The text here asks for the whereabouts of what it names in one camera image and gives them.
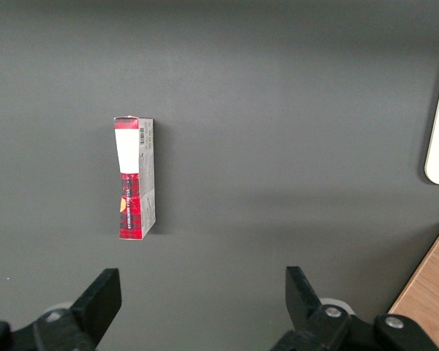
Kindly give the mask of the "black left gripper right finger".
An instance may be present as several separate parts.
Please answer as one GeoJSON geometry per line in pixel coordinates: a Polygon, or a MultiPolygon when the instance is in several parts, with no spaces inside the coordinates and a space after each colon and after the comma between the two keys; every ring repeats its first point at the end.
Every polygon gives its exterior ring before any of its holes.
{"type": "Polygon", "coordinates": [[[285,302],[294,329],[273,350],[373,350],[372,327],[338,304],[321,302],[300,267],[287,267],[285,302]]]}

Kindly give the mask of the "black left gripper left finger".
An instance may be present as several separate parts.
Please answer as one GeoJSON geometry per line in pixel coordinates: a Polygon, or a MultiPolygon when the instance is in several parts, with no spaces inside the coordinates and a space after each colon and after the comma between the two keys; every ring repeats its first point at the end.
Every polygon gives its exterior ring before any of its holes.
{"type": "Polygon", "coordinates": [[[121,308],[120,274],[106,268],[67,309],[44,313],[32,325],[38,350],[95,350],[121,308]]]}

